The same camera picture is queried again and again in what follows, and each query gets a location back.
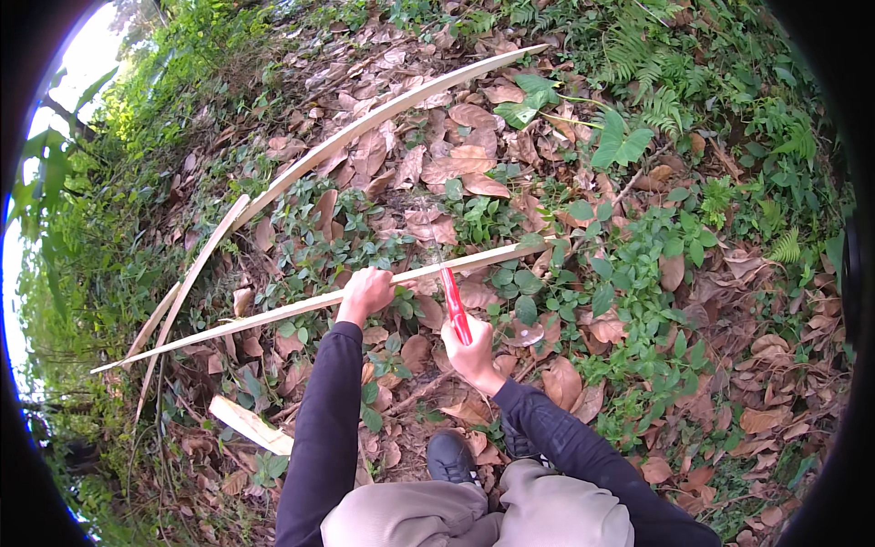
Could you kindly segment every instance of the hand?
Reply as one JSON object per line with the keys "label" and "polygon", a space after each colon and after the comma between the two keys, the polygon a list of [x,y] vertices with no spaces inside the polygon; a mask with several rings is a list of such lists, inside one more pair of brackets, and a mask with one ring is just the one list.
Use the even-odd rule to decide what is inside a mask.
{"label": "hand", "polygon": [[450,364],[465,380],[489,396],[494,396],[507,381],[507,377],[492,364],[492,325],[475,319],[467,313],[468,327],[471,329],[471,346],[459,340],[456,330],[447,322],[440,336],[446,345]]}
{"label": "hand", "polygon": [[368,315],[378,312],[395,297],[389,282],[392,272],[371,266],[353,273],[343,288],[343,302],[337,312],[338,321],[355,323],[362,328]]}

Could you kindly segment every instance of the beige pants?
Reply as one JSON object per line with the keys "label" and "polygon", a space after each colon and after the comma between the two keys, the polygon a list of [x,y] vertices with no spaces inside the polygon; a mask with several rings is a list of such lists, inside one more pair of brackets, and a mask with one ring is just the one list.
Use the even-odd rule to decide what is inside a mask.
{"label": "beige pants", "polygon": [[507,513],[486,515],[471,483],[440,480],[373,484],[344,497],[322,521],[325,547],[632,547],[626,506],[590,482],[531,459],[501,476]]}

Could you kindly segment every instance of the black sleeve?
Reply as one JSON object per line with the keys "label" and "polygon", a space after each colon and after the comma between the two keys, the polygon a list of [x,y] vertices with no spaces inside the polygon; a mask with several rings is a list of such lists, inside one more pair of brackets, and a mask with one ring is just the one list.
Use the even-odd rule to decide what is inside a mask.
{"label": "black sleeve", "polygon": [[318,350],[276,510],[277,547],[322,545],[319,525],[355,482],[361,329],[336,323]]}
{"label": "black sleeve", "polygon": [[606,440],[542,391],[508,379],[494,400],[510,424],[525,433],[557,469],[619,498],[629,510],[636,546],[720,545],[713,530],[656,495]]}

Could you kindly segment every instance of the red saw handle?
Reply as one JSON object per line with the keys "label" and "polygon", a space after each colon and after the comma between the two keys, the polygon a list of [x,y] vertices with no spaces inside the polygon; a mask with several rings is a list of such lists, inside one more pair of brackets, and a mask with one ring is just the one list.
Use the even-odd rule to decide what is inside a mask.
{"label": "red saw handle", "polygon": [[444,282],[446,307],[450,312],[452,327],[456,330],[458,339],[462,340],[462,343],[466,346],[470,346],[473,342],[471,329],[468,328],[468,318],[465,316],[465,310],[462,308],[462,298],[459,296],[456,278],[452,275],[449,268],[441,268],[440,279]]}

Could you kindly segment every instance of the hand saw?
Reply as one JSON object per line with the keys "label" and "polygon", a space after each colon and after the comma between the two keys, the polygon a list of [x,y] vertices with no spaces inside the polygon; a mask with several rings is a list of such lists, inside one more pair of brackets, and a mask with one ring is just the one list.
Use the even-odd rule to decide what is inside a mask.
{"label": "hand saw", "polygon": [[452,271],[444,266],[444,254],[441,252],[440,243],[435,237],[435,229],[431,225],[431,218],[425,207],[422,209],[425,220],[429,222],[429,230],[431,231],[431,239],[437,247],[437,261],[440,264],[440,280],[444,286],[444,296],[446,297],[447,311],[450,313],[450,324],[455,329],[458,339],[466,346],[470,346],[473,342],[471,338],[471,329],[468,328],[468,318],[465,316],[465,309],[462,307],[462,298],[459,296],[459,288],[456,286],[456,278],[452,275]]}

